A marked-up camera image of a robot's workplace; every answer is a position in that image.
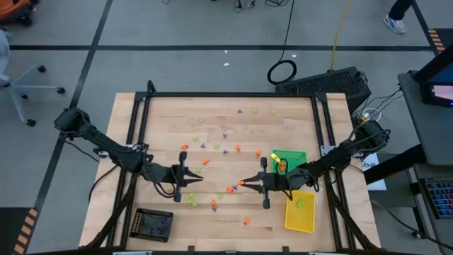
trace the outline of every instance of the yellow bin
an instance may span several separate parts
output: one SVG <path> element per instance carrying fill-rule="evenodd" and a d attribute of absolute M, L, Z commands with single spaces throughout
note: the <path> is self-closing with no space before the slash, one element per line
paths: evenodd
<path fill-rule="evenodd" d="M 286 200 L 285 227 L 290 230 L 314 232 L 315 204 L 314 193 L 293 191 L 292 201 Z"/>

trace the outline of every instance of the orange object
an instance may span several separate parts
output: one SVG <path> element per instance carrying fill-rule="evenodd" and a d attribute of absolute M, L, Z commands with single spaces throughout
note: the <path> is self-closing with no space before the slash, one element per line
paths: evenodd
<path fill-rule="evenodd" d="M 286 171 L 286 162 L 281 161 L 279 163 L 279 165 L 280 165 L 280 171 Z"/>

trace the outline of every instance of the computer monitor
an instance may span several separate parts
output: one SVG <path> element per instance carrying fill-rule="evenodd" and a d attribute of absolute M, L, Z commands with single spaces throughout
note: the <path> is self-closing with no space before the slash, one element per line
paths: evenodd
<path fill-rule="evenodd" d="M 453 107 L 453 46 L 436 56 L 414 76 L 424 103 Z"/>

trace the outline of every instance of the person's leg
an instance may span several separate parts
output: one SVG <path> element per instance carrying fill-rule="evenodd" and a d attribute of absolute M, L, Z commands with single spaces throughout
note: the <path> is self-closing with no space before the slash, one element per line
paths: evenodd
<path fill-rule="evenodd" d="M 413 0 L 396 1 L 393 7 L 391 7 L 389 14 L 384 17 L 385 24 L 387 24 L 395 33 L 402 35 L 407 32 L 404 27 L 403 17 L 404 13 L 411 7 L 412 1 Z"/>

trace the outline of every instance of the person's shoe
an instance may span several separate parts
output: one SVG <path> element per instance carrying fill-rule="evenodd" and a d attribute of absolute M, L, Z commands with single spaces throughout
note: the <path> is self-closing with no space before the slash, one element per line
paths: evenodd
<path fill-rule="evenodd" d="M 383 22 L 387 24 L 390 29 L 392 29 L 395 33 L 399 35 L 403 35 L 404 33 L 407 32 L 407 29 L 404 27 L 404 22 L 402 20 L 395 21 L 391 19 L 388 14 L 384 17 Z"/>

